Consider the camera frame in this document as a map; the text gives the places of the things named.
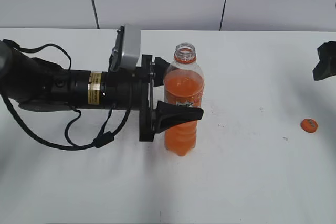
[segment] yellow label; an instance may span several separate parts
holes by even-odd
[[[91,72],[88,86],[88,104],[99,105],[101,72]]]

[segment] white table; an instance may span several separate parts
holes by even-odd
[[[54,42],[73,69],[102,70],[114,30],[0,29],[23,47]],[[138,112],[116,140],[65,152],[30,139],[0,102],[0,223],[336,223],[336,77],[312,79],[316,48],[336,33],[143,31],[143,54],[172,60],[191,42],[204,70],[205,110],[185,157],[163,134],[138,140]],[[52,48],[34,55],[66,67]],[[162,88],[155,97],[162,99]],[[73,112],[19,110],[41,137],[65,144]],[[123,117],[113,113],[113,130]],[[107,111],[84,110],[70,130],[79,144]],[[319,129],[304,132],[313,118]]]

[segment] orange liquid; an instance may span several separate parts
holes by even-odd
[[[203,78],[196,72],[177,69],[164,78],[165,102],[199,107],[203,95]],[[197,121],[183,123],[165,131],[165,147],[184,156],[196,145]]]

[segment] orange bottle cap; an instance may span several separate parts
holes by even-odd
[[[317,122],[310,118],[306,118],[301,122],[301,128],[309,133],[314,133],[318,127]]]

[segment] plastic bottle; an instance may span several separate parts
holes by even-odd
[[[164,100],[167,103],[199,107],[204,88],[204,76],[196,63],[196,50],[192,44],[176,47],[174,61],[164,76]],[[196,145],[197,121],[177,125],[165,131],[165,147],[184,156]]]

